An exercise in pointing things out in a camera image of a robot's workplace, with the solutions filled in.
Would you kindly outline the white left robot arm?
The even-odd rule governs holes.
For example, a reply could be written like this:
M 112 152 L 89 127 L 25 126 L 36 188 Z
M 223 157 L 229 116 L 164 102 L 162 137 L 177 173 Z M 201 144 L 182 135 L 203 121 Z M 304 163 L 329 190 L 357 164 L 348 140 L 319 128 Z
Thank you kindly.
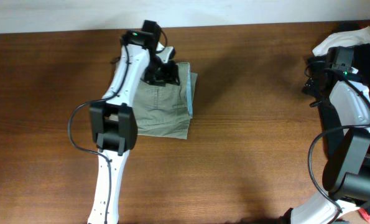
M 152 86 L 179 85 L 175 49 L 162 45 L 158 23 L 144 21 L 121 39 L 121 58 L 113 80 L 99 102 L 90 104 L 93 142 L 98 153 L 98 178 L 88 223 L 119 222 L 119 193 L 126 161 L 137 140 L 132 108 L 140 82 Z

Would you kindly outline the khaki green shorts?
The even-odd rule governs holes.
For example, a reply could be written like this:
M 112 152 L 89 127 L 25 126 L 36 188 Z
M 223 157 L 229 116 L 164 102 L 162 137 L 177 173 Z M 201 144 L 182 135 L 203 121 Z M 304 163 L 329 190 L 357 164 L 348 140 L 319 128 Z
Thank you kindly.
M 188 137 L 198 74 L 190 71 L 188 62 L 177 65 L 179 86 L 139 83 L 133 103 L 139 135 L 177 139 Z

